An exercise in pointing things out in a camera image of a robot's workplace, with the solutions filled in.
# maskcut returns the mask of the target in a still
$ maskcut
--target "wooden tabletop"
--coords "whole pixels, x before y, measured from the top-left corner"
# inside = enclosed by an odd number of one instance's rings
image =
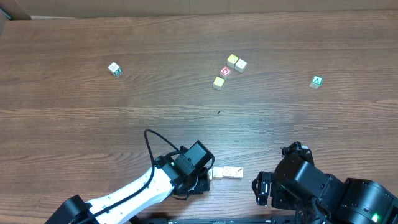
[[[230,54],[248,67],[218,91]],[[257,206],[251,181],[294,141],[323,172],[398,195],[398,11],[7,21],[0,68],[3,223],[43,223],[75,194],[134,181],[150,166],[146,128],[178,146],[199,139],[215,166],[243,167],[244,178],[141,217],[286,213]],[[149,140],[155,156],[172,151]]]

